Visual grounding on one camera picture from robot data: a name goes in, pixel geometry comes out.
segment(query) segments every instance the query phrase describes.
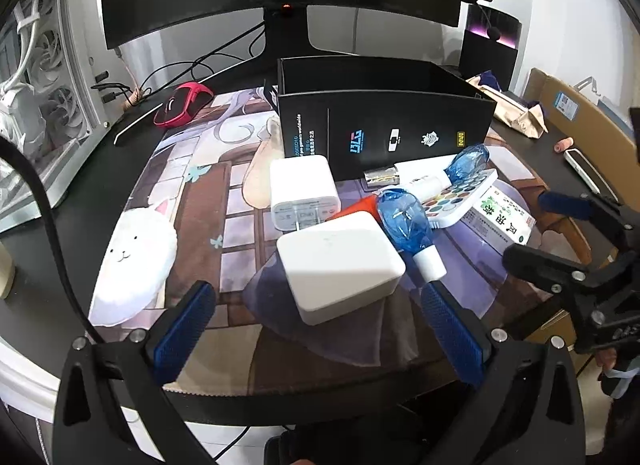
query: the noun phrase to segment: white cat illustration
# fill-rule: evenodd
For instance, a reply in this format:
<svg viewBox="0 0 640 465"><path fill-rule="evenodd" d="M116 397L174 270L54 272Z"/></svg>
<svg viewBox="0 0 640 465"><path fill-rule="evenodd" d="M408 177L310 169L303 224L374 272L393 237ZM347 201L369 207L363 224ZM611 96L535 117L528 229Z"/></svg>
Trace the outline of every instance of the white cat illustration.
<svg viewBox="0 0 640 465"><path fill-rule="evenodd" d="M164 216L168 201L126 210L116 223L95 283L89 320L115 326L142 311L174 265L178 241Z"/></svg>

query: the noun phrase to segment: white medicine box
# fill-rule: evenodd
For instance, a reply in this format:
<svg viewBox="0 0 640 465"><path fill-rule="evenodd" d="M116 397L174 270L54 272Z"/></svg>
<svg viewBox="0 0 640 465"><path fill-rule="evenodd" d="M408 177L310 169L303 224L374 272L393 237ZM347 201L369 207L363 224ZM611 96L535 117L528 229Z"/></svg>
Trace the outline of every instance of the white medicine box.
<svg viewBox="0 0 640 465"><path fill-rule="evenodd" d="M499 254L513 243L526 245L536 224L526 210L495 187L482 195L462 217L462 222Z"/></svg>

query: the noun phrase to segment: orange object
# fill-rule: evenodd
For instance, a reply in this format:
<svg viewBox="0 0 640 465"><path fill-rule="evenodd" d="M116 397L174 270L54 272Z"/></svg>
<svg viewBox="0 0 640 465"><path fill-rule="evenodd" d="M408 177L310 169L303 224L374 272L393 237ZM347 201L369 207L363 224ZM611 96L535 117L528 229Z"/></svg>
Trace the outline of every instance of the orange object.
<svg viewBox="0 0 640 465"><path fill-rule="evenodd" d="M554 145L554 151L558 153L564 152L572 145L574 145L574 139L569 136L568 138L564 138L564 140L560 140L556 143L556 145Z"/></svg>
<svg viewBox="0 0 640 465"><path fill-rule="evenodd" d="M350 207L347 207L346 209L342 209L337 214L334 214L329 218L329 220L335 220L336 218L341 218L342 216L347 216L348 214L353 214L354 212L359 212L360 210L364 210L365 212L368 212L369 214L371 214L374 217L374 219L378 223L380 223L382 222L382 220L380 220L380 215L378 214L377 201L378 201L378 196L376 196L375 194L370 194L369 196L362 198L360 201L357 201Z"/></svg>

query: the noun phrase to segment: white pc case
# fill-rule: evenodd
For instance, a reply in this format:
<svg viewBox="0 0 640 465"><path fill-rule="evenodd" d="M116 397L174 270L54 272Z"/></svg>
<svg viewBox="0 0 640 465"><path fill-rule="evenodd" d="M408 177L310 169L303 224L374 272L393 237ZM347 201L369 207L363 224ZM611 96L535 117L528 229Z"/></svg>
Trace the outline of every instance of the white pc case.
<svg viewBox="0 0 640 465"><path fill-rule="evenodd" d="M129 79L122 61L106 49L98 0L38 0L29 48L33 8L33 0L21 0L0 30L0 88L26 58L17 85L0 91L0 134L31 160L55 206L122 115L120 100L104 104L100 93L90 89L95 76L108 71L107 82ZM24 17L21 31L17 15ZM0 163L0 232L39 215L22 179Z"/></svg>

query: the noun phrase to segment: desk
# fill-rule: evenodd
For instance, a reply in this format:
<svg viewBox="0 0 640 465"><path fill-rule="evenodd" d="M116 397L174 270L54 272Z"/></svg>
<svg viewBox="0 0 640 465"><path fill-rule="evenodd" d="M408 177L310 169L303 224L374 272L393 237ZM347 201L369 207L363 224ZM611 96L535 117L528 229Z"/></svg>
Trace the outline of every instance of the desk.
<svg viewBox="0 0 640 465"><path fill-rule="evenodd" d="M553 144L562 137L558 130L550 126L549 134L532 141L497 122L493 127L551 188L571 194L586 190L562 159L553 154ZM161 136L162 131L148 120L138 126L123 147L115 147L112 130L55 210L70 278L85 310L116 220ZM589 225L584 226L583 233L591 245L593 260L604 260L610 245ZM2 242L14 256L18 271L12 293L0 302L0 336L34 363L59 376L70 342L82 329L63 298L41 222L34 220L14 228L2 236ZM557 304L549 306L550 302L544 303L546 310L551 310L549 313L543 309L534 311L538 315L534 321L528 320L527 314L517 320L520 323L512 323L514 329L527 323L535 329L546 321L558 309ZM279 425L352 416L388 407L450 380L448 363L439 349L433 348L428 366L356 379L340 387L241 398L177 393L169 396L185 419L203 423Z"/></svg>

